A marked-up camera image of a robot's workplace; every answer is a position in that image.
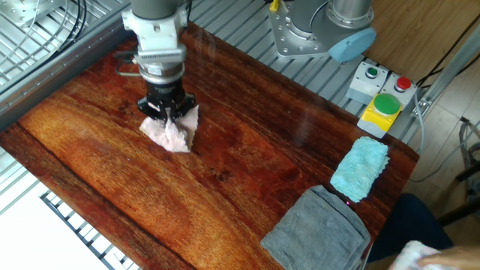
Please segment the person's bare hand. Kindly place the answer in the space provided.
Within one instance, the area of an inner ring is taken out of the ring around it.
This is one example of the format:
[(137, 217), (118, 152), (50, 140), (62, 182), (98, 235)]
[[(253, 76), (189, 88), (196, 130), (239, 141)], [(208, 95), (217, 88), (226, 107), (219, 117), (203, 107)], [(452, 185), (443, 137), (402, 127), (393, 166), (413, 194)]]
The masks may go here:
[(441, 265), (461, 270), (479, 269), (479, 246), (453, 247), (423, 257), (417, 261), (418, 266)]

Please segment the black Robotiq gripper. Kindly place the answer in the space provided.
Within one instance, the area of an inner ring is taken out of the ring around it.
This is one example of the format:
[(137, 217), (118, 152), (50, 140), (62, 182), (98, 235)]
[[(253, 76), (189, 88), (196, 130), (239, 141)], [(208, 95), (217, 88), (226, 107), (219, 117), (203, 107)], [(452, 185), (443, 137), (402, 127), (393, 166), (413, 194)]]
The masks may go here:
[(154, 120), (167, 119), (166, 108), (171, 108), (172, 120), (184, 117), (195, 107), (194, 94), (187, 93), (181, 80), (167, 84), (157, 84), (146, 81), (147, 95), (136, 103), (138, 110)]

